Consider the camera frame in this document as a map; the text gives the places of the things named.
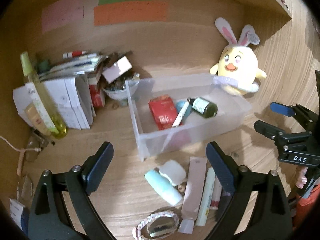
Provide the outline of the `person's right hand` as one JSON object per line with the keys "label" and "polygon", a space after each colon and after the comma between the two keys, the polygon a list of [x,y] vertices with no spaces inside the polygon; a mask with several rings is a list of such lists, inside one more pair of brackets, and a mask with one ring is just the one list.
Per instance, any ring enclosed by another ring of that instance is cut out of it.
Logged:
{"label": "person's right hand", "polygon": [[306,182],[308,181],[308,179],[305,176],[307,170],[308,170],[308,167],[306,167],[306,166],[297,166],[297,168],[296,168],[296,182],[295,182],[295,185],[299,189],[302,189],[304,187],[304,185],[306,184]]}

